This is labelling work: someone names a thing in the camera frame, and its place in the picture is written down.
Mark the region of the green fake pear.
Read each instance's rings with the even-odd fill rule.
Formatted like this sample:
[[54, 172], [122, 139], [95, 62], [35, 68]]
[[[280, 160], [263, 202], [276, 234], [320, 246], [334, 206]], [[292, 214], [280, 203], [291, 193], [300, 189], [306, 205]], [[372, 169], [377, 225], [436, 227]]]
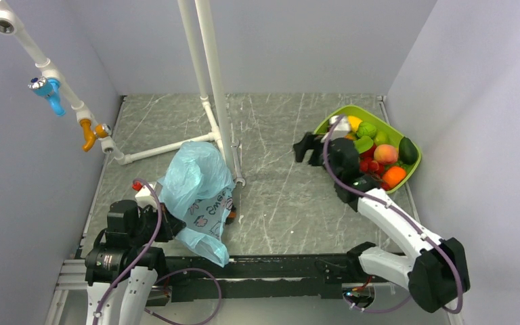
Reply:
[[372, 149], [374, 141], [371, 137], [364, 135], [354, 141], [354, 146], [358, 154], [362, 155]]

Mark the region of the light blue plastic bag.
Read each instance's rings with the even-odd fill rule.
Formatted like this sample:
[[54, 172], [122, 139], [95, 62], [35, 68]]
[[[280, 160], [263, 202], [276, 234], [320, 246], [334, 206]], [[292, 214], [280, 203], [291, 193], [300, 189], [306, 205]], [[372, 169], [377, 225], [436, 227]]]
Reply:
[[208, 142], [186, 142], [157, 182], [159, 201], [186, 225], [175, 239], [194, 254], [227, 265], [230, 256], [221, 237], [236, 184], [220, 151]]

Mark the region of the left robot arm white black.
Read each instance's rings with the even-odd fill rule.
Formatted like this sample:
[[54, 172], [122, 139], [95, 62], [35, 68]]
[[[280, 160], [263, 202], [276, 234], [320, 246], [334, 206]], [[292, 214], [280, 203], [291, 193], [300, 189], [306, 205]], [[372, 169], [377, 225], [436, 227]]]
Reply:
[[138, 324], [152, 286], [169, 273], [164, 250], [186, 227], [160, 205], [134, 200], [110, 205], [107, 226], [85, 258], [87, 324]]

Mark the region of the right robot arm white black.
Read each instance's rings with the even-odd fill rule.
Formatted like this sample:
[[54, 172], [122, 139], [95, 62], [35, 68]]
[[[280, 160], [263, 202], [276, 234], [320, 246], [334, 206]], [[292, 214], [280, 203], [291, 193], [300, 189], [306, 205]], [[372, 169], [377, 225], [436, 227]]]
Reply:
[[355, 281], [378, 276], [392, 282], [429, 313], [461, 310], [471, 283], [465, 250], [457, 239], [431, 232], [390, 199], [376, 177], [360, 170], [358, 151], [348, 139], [329, 142], [308, 132], [292, 149], [298, 163], [311, 151], [309, 164], [324, 167], [339, 199], [371, 220], [403, 252], [397, 255], [365, 242], [347, 252], [341, 272]]

